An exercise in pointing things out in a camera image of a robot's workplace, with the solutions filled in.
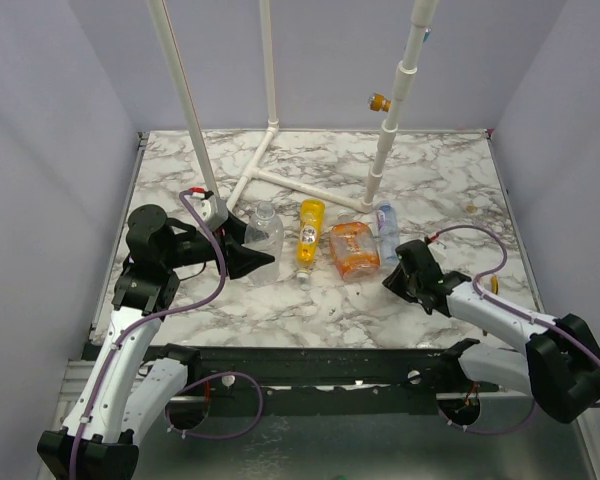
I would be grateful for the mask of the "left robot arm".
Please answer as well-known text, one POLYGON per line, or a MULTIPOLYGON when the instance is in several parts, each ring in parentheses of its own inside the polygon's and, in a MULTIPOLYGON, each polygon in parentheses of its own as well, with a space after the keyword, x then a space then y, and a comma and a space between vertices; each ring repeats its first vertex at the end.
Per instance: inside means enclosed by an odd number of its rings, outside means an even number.
POLYGON ((37 445, 55 478, 131 478, 140 444, 170 399, 200 387, 200 354, 181 347, 161 354, 149 374, 136 379, 164 319, 183 311, 171 306, 180 285, 177 269, 214 262, 224 284, 274 262, 244 247, 246 225, 221 201, 209 197, 202 205, 195 225, 153 204, 130 214, 129 256, 114 288, 106 339, 61 428, 44 432, 37 445))

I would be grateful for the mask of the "clear plastic bottle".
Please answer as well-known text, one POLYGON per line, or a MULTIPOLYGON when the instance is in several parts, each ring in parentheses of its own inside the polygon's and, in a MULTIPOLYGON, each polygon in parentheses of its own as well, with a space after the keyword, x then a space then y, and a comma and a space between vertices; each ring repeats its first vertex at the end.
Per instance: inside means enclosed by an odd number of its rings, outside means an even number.
POLYGON ((260 287, 278 280, 283 244, 284 226, 274 205, 269 201, 259 202, 247 224, 244 245, 273 256, 274 261, 248 275, 253 285, 260 287))

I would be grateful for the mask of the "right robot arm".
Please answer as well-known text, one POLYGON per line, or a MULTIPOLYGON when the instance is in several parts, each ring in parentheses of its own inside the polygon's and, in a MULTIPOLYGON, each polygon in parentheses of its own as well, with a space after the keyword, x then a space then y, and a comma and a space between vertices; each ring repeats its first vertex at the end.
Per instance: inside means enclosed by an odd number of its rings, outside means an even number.
POLYGON ((445 273, 426 241, 409 241, 395 252, 399 264, 383 282, 387 289, 427 314, 467 322, 508 346, 471 341, 460 348, 439 370, 447 389, 460 392, 474 381, 503 386, 530 396, 560 423, 600 408, 600 347, 582 318, 524 309, 460 272, 445 273))

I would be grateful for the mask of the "yellow pomelo drink bottle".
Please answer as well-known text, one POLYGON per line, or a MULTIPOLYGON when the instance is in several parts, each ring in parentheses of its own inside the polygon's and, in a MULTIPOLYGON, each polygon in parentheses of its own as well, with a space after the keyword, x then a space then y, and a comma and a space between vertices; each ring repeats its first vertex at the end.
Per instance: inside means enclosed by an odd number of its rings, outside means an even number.
POLYGON ((308 199, 300 208, 300 230, 296 249, 296 278, 306 281, 311 273, 322 233, 325 204, 321 200, 308 199))

